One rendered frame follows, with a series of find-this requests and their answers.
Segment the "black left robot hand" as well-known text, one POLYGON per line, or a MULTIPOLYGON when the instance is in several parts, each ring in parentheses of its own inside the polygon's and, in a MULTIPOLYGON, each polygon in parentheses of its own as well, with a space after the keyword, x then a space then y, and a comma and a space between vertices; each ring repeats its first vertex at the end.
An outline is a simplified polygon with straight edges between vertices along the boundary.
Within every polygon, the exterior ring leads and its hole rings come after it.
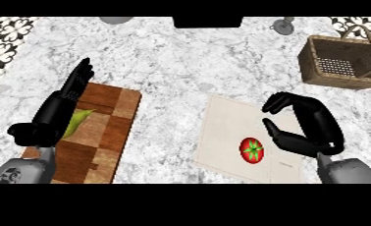
POLYGON ((15 138, 19 146, 51 147, 59 142, 78 99, 82 95, 88 81, 94 76, 90 59, 81 60, 72 70, 60 90, 47 97, 31 123, 16 123, 10 126, 7 134, 15 138))

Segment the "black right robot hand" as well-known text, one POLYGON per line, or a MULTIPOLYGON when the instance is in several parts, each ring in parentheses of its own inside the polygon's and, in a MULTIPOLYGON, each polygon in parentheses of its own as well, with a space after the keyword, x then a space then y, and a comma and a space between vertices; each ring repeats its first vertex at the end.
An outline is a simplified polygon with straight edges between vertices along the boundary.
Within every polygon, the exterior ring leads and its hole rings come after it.
POLYGON ((277 114, 287 106, 293 106, 303 135, 280 130, 274 122, 263 118, 262 123, 277 147, 312 158, 318 157, 318 153, 340 154, 344 150, 343 132, 322 102, 312 97, 281 91, 269 96, 262 112, 277 114))

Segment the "beige placemat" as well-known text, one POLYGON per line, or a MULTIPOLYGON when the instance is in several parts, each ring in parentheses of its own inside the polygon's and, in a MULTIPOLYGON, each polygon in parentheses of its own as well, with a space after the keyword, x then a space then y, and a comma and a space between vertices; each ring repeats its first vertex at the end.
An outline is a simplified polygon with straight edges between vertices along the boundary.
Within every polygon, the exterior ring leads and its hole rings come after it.
POLYGON ((194 164, 246 183, 302 183, 302 156, 278 148, 262 119, 268 118, 288 133, 302 134, 293 113, 262 113, 260 108, 234 99, 210 95, 197 143, 194 164), (256 139, 263 155, 257 163, 241 156, 244 139, 256 139))

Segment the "red tomato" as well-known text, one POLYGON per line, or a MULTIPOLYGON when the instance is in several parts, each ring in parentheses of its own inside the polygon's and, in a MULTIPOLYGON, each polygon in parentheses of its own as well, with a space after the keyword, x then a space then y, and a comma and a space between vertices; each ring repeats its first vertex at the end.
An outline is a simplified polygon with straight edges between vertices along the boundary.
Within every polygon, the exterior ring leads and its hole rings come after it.
POLYGON ((240 142, 238 152, 243 160, 256 164, 263 158, 263 145, 256 138, 244 138, 240 142))

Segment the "brown wicker basket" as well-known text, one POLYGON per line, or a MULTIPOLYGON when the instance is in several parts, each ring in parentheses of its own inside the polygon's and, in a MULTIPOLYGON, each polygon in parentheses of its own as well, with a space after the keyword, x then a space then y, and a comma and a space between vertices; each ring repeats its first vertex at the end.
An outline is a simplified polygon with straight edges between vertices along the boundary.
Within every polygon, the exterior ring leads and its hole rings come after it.
POLYGON ((353 25, 341 37, 310 35, 297 58, 306 84, 371 88, 371 31, 366 26, 353 25))

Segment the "green vegetable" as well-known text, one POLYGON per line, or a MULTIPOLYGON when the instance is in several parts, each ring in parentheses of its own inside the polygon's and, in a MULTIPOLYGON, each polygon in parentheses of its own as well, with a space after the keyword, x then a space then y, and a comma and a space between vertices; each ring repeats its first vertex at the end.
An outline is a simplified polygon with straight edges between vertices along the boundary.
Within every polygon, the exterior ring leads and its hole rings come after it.
POLYGON ((81 123, 84 122, 84 120, 87 119, 91 113, 93 113, 93 110, 79 110, 72 114, 69 124, 65 130, 63 136, 62 136, 65 139, 73 135, 78 129, 78 126, 81 125, 81 123))

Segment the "brown wooden cutting board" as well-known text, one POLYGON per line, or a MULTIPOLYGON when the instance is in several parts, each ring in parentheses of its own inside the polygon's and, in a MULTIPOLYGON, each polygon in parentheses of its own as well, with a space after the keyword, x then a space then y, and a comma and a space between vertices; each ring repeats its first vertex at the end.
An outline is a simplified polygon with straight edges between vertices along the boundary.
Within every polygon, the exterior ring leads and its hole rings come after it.
POLYGON ((137 90, 88 84, 75 110, 94 112, 56 145, 54 183, 113 182, 140 99, 137 90))

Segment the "grey stemmed object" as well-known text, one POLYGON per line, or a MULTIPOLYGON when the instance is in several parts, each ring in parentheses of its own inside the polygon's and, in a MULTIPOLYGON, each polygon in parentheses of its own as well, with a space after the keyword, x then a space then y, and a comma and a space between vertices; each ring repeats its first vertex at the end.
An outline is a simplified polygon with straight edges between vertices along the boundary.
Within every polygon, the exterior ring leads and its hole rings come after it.
POLYGON ((274 22, 269 28, 274 29, 280 34, 290 35, 294 32, 293 22, 293 17, 284 17, 281 20, 274 22))

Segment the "grey round object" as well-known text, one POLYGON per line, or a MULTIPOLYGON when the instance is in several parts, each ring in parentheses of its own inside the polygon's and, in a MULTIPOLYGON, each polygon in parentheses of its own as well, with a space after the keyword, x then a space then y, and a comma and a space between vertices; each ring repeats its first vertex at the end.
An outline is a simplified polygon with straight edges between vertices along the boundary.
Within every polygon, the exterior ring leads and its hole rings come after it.
POLYGON ((109 25, 118 25, 128 22, 134 17, 98 17, 103 23, 109 25))

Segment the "black appliance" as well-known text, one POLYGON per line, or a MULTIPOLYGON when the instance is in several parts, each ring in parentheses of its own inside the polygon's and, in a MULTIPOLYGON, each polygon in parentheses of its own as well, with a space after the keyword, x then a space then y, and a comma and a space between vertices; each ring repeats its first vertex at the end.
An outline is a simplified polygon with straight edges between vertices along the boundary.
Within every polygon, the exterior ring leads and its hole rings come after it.
POLYGON ((241 17, 174 17, 176 28, 238 28, 241 17))

